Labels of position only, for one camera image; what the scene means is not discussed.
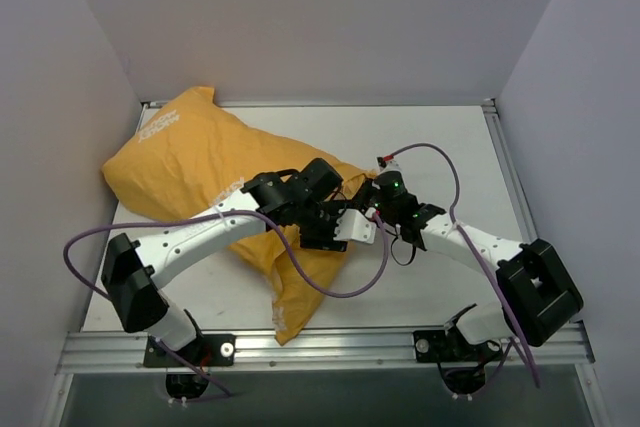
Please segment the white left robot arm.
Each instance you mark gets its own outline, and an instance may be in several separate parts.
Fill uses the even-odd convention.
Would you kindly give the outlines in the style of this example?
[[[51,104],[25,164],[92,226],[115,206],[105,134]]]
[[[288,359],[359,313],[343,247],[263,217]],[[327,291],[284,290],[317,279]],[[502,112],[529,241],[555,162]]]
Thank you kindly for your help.
[[[114,236],[107,245],[101,280],[123,330],[145,332],[166,346],[179,366],[194,364],[202,342],[188,314],[164,288],[186,269],[231,244],[295,225],[300,233],[334,236],[337,217],[324,201],[342,184],[324,159],[303,170],[260,173],[221,202],[160,234],[132,240]]]

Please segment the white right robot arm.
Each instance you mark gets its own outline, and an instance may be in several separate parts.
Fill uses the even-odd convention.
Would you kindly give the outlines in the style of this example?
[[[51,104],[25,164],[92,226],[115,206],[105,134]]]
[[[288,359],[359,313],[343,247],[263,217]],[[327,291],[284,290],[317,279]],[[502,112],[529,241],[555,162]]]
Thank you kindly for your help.
[[[512,241],[455,221],[444,208],[409,193],[398,171],[366,180],[353,201],[365,210],[376,209],[384,223],[399,228],[406,243],[486,272],[497,283],[496,314],[475,307],[445,333],[445,350],[455,359],[469,358],[480,343],[501,333],[511,332],[540,347],[584,307],[581,293],[549,242]]]

